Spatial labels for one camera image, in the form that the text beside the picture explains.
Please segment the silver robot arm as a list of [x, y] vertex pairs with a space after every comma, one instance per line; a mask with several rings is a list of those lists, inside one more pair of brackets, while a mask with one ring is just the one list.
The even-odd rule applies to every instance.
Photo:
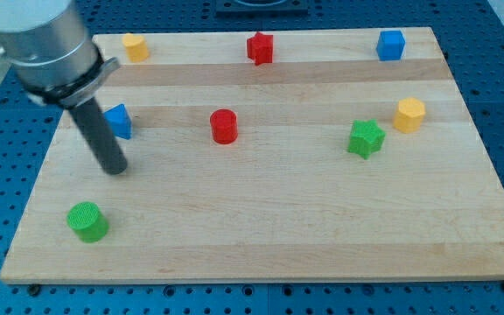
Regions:
[[74, 0], [0, 0], [0, 55], [37, 104], [72, 109], [117, 69], [104, 59]]

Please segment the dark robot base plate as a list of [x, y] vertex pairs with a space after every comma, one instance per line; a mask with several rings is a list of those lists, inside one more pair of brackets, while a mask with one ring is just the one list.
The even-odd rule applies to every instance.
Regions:
[[220, 15], [256, 13], [307, 13], [308, 0], [214, 0], [215, 13]]

